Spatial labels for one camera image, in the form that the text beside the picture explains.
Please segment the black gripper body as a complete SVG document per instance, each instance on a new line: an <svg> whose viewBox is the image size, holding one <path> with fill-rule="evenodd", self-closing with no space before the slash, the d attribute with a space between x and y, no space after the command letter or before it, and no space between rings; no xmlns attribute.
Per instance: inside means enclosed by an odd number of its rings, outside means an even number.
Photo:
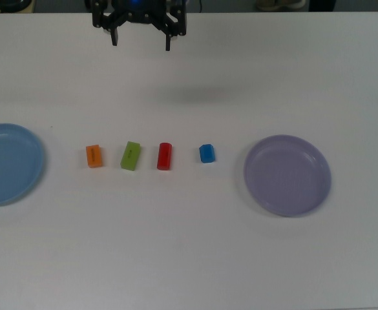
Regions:
<svg viewBox="0 0 378 310"><path fill-rule="evenodd" d="M118 25L125 22L162 25L167 12L166 1L162 0L117 0L111 5L112 19Z"/></svg>

